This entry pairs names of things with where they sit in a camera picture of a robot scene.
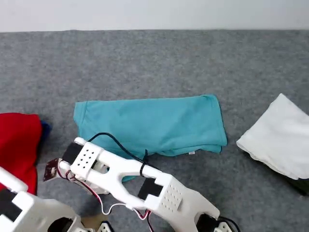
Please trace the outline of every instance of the wall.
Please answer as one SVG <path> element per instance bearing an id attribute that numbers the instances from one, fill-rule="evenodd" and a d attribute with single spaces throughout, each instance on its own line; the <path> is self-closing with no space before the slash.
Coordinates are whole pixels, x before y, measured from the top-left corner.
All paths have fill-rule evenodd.
<path id="1" fill-rule="evenodd" d="M 0 0 L 0 31 L 309 29 L 308 0 Z"/>

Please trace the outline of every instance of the red fabric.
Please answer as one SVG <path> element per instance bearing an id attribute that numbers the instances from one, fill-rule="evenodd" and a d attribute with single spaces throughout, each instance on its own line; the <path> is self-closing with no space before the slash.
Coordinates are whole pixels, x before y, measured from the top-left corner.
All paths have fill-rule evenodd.
<path id="1" fill-rule="evenodd" d="M 0 114 L 0 166 L 25 182 L 32 194 L 37 187 L 35 160 L 41 133 L 37 115 Z"/>

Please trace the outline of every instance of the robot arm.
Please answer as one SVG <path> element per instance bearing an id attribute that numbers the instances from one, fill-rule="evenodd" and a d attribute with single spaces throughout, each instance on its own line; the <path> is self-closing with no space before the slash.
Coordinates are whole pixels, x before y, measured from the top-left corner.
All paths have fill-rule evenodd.
<path id="1" fill-rule="evenodd" d="M 141 168 L 146 180 L 136 197 L 121 180 L 127 175 L 140 175 Z M 68 174 L 91 193 L 111 193 L 128 209 L 155 213 L 176 232 L 234 232 L 226 222 L 218 221 L 220 212 L 214 205 L 172 175 L 119 157 L 82 138 L 74 140 L 63 159 L 46 165 L 44 181 L 64 176 L 70 180 Z M 8 232 L 95 232 L 83 227 L 71 207 L 27 193 L 27 186 L 1 167 L 0 182 L 8 188 L 0 191 L 0 202 L 5 205 L 0 208 L 0 228 Z M 98 231 L 113 230 L 103 222 Z"/>
<path id="2" fill-rule="evenodd" d="M 185 187 L 172 175 L 148 165 L 142 170 L 146 180 L 138 197 L 131 195 L 121 180 L 128 175 L 140 175 L 142 163 L 122 158 L 82 138 L 74 140 L 74 145 L 69 146 L 63 158 L 59 163 L 63 173 L 71 171 L 79 181 L 109 192 L 128 209 L 150 210 L 177 232 L 198 232 L 201 215 L 213 220 L 219 217 L 220 211 L 200 193 Z M 98 164 L 104 173 L 94 168 Z"/>

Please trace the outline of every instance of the folded teal shirt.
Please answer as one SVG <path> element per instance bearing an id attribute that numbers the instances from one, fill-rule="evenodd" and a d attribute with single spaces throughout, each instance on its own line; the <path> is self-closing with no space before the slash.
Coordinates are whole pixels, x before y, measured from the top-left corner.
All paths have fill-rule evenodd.
<path id="1" fill-rule="evenodd" d="M 219 153 L 227 144 L 220 106 L 214 95 L 188 98 L 77 102 L 74 121 L 88 140 L 109 132 L 131 153 L 176 156 L 198 149 Z M 92 141 L 130 158 L 108 136 Z"/>

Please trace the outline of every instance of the carpet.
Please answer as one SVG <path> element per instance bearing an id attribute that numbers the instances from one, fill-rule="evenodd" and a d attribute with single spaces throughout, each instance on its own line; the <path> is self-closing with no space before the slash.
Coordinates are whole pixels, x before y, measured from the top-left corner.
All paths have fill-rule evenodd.
<path id="1" fill-rule="evenodd" d="M 39 114 L 53 125 L 39 155 L 38 195 L 88 216 L 100 211 L 93 196 L 65 180 L 42 182 L 46 162 L 77 136 L 75 102 L 215 94 L 228 136 L 222 153 L 153 155 L 150 162 L 199 191 L 243 232 L 305 232 L 309 199 L 235 142 L 279 93 L 309 114 L 308 64 L 309 31 L 1 33 L 0 112 Z M 142 182 L 125 187 L 136 194 Z M 116 200 L 104 201 L 107 208 Z M 121 206 L 109 221 L 116 232 L 148 231 Z M 173 231 L 157 216 L 151 222 L 156 232 Z"/>

